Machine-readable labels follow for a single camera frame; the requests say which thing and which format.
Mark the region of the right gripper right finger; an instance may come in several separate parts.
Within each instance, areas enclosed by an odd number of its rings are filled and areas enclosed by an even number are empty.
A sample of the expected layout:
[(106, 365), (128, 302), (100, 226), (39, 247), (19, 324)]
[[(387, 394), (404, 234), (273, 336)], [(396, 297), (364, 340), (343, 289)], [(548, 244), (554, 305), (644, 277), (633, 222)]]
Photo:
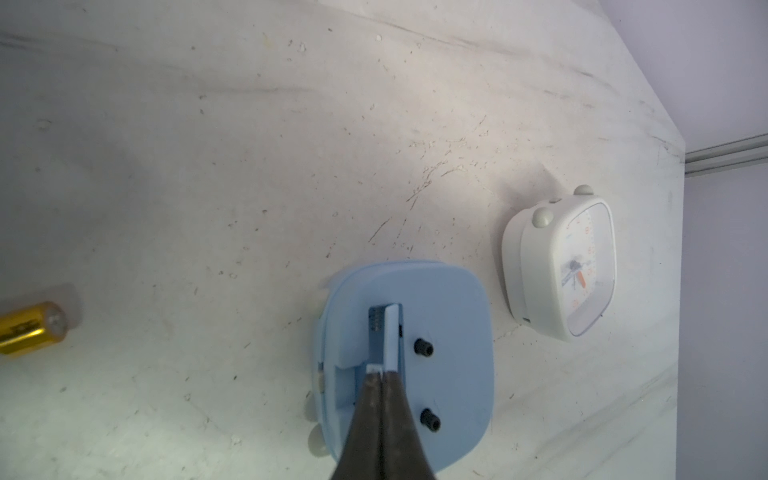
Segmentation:
[(435, 479), (424, 454), (403, 383), (382, 375), (380, 462), (383, 479)]

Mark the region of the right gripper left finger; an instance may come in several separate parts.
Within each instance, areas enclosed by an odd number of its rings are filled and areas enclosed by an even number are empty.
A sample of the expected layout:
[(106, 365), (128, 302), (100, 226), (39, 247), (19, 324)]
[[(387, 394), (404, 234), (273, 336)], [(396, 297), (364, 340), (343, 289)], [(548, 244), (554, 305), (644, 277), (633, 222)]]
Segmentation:
[(333, 480), (377, 480), (382, 478), (383, 374), (364, 378), (348, 435)]

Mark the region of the blue alarm clock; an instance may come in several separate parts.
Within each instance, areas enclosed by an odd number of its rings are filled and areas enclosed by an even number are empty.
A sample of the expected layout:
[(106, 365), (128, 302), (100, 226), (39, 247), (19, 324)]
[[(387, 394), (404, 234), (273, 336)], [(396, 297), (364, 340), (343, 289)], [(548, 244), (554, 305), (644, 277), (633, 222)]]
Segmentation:
[(429, 260), (392, 261), (334, 275), (314, 309), (313, 455), (339, 460), (368, 360), (369, 309), (401, 307), (400, 371), (433, 472), (469, 453), (490, 423), (494, 396), (491, 314), (470, 271)]

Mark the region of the blue battery cover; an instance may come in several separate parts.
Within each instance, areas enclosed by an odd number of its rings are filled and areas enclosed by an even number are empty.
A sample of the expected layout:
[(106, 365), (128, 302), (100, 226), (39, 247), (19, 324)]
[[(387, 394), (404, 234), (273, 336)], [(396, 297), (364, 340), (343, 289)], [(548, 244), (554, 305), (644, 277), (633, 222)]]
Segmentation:
[(399, 304), (369, 309), (367, 374), (400, 371), (401, 307)]

